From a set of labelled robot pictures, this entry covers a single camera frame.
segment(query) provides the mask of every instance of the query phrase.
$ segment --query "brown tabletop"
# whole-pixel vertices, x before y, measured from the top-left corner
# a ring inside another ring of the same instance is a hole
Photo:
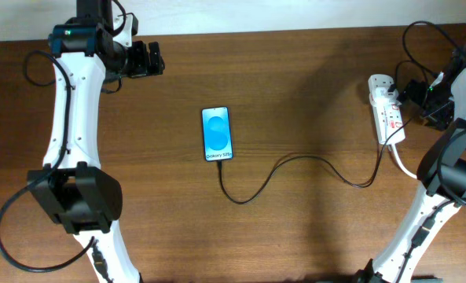
[[[446,26],[466,42],[466,25]],[[141,38],[159,41],[164,75],[124,82],[102,95],[98,148],[102,170],[123,187],[121,230],[145,281],[285,281],[354,274],[393,238],[416,181],[388,154],[368,189],[341,182],[322,163],[280,169],[253,203],[230,203],[217,167],[204,160],[200,110],[229,107],[235,157],[225,182],[250,197],[289,153],[323,156],[354,182],[372,174],[378,150],[367,79],[393,75],[403,28],[346,28]],[[434,70],[451,46],[435,31],[409,36],[416,58]],[[52,127],[54,88],[21,75],[24,55],[44,41],[0,42],[0,207],[42,166]],[[43,59],[31,74],[53,78]],[[400,86],[421,79],[404,66]],[[441,135],[420,125],[398,145],[411,171]],[[8,250],[32,266],[61,263],[81,247],[28,194],[2,224]],[[466,209],[435,238],[415,275],[466,282]],[[0,256],[0,282],[95,282],[86,258],[51,274],[28,274]]]

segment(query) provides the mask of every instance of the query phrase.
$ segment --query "smartphone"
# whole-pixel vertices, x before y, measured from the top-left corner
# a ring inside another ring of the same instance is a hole
[[[232,159],[233,145],[227,107],[203,109],[201,118],[203,120],[204,159],[206,161]]]

